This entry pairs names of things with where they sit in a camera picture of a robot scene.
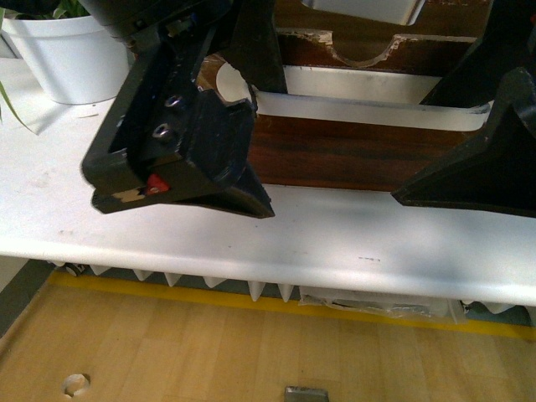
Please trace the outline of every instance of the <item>floor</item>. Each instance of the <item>floor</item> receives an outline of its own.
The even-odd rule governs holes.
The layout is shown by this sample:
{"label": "floor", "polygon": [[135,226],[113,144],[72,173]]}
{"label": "floor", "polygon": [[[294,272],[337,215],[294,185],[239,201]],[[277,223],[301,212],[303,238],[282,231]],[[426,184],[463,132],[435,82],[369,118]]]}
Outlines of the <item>floor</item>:
{"label": "floor", "polygon": [[[201,296],[185,302],[170,296],[181,288],[54,275],[0,340],[0,400],[65,401],[60,385],[77,373],[90,387],[75,399],[88,402],[282,401],[286,385],[327,389],[332,402],[536,400],[533,328],[362,322],[296,314],[281,300],[189,290]],[[133,286],[143,291],[124,291]]]}

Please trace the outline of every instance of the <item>white shelf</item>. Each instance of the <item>white shelf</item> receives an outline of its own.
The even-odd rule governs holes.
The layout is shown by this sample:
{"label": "white shelf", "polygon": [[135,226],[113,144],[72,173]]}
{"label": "white shelf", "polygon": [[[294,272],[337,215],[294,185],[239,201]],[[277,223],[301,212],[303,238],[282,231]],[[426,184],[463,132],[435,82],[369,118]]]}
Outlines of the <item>white shelf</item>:
{"label": "white shelf", "polygon": [[273,219],[172,205],[101,214],[80,161],[111,103],[54,104],[20,60],[3,59],[0,76],[39,129],[3,107],[0,255],[536,306],[536,219],[277,186]]}

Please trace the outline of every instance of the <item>plant leaf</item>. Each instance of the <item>plant leaf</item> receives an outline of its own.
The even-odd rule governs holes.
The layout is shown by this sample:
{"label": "plant leaf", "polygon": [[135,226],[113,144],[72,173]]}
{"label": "plant leaf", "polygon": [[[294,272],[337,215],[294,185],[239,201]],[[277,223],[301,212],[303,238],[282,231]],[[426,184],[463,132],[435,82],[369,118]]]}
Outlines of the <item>plant leaf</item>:
{"label": "plant leaf", "polygon": [[18,120],[18,122],[20,124],[22,124],[23,126],[25,126],[28,130],[30,130],[31,132],[33,132],[28,126],[26,126],[24,124],[24,122],[21,120],[21,118],[18,116],[17,112],[15,111],[15,108],[13,107],[11,101],[9,100],[9,96],[8,96],[8,93],[6,92],[6,89],[3,87],[3,84],[2,82],[0,82],[0,95],[2,96],[2,98],[4,99],[4,101],[6,102],[6,105],[8,105],[8,108],[9,110],[13,113],[13,115],[15,116],[15,118]]}
{"label": "plant leaf", "polygon": [[58,8],[56,8],[52,14],[52,18],[53,19],[60,19],[62,18],[65,13],[67,13],[67,10],[61,6],[58,6]]}

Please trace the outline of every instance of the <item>white radiator fin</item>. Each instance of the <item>white radiator fin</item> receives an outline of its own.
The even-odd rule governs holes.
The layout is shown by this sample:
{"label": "white radiator fin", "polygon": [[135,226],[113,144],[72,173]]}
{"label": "white radiator fin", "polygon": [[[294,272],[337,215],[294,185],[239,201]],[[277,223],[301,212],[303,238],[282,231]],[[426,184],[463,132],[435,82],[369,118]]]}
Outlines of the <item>white radiator fin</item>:
{"label": "white radiator fin", "polygon": [[140,281],[146,280],[149,276],[151,276],[152,271],[144,271],[144,270],[133,270],[136,274],[137,279]]}
{"label": "white radiator fin", "polygon": [[264,282],[255,282],[255,281],[248,281],[248,286],[250,287],[250,295],[254,302],[259,300],[259,297],[262,293],[262,290],[265,288]]}
{"label": "white radiator fin", "polygon": [[180,274],[172,274],[171,272],[164,272],[164,275],[166,276],[166,281],[168,285],[170,285],[171,287],[175,286],[182,276]]}
{"label": "white radiator fin", "polygon": [[93,273],[95,275],[97,275],[97,276],[104,274],[106,271],[108,271],[110,269],[109,266],[104,266],[104,265],[93,265],[93,264],[91,264],[90,267],[91,267],[91,270],[93,271]]}

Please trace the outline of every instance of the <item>wooden panel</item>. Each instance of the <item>wooden panel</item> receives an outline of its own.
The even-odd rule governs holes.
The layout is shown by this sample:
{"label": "wooden panel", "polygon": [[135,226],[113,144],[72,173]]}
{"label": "wooden panel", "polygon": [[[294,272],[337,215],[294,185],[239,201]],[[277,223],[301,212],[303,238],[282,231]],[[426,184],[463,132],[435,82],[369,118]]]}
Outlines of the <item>wooden panel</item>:
{"label": "wooden panel", "polygon": [[[301,4],[298,5],[296,9],[296,4],[288,6],[288,9],[282,6],[278,13],[281,16],[281,13],[288,12],[294,19],[283,20],[298,23],[302,13],[309,13],[302,10],[305,7]],[[443,7],[446,15],[456,10],[452,15],[459,17],[459,8],[465,6],[440,6],[435,2],[427,7]],[[467,10],[478,8],[482,15],[487,12],[487,2],[474,2],[467,7]],[[310,17],[304,18],[309,23],[316,21]],[[455,17],[449,18],[456,23]],[[331,28],[345,26],[340,17],[332,22],[334,25]],[[373,30],[371,35],[383,34],[382,29],[373,29],[377,23],[371,24],[368,26]],[[420,34],[440,32],[432,25],[425,24],[428,28],[415,26],[405,29],[413,29],[408,32]],[[462,28],[455,31],[458,34],[469,32]],[[404,35],[389,37],[390,48],[382,49],[382,57],[361,64],[342,56],[332,46],[329,32],[291,29],[281,31],[279,38],[284,64],[350,66],[357,70],[388,70],[419,75],[446,74],[472,42],[470,39]],[[223,62],[218,56],[205,60],[198,79],[203,88],[215,88],[215,77]],[[263,183],[393,191],[476,133],[258,116],[249,160]]]}
{"label": "wooden panel", "polygon": [[0,340],[0,397],[60,402],[82,371],[86,402],[280,402],[286,385],[338,402],[524,402],[535,359],[522,339],[47,286]]}
{"label": "wooden panel", "polygon": [[490,0],[429,0],[415,25],[405,27],[318,12],[303,6],[300,0],[279,0],[276,25],[333,31],[334,47],[340,55],[365,61],[381,54],[396,34],[477,38],[485,28],[489,4]]}
{"label": "wooden panel", "polygon": [[415,330],[380,326],[378,335],[384,400],[389,402],[430,400]]}

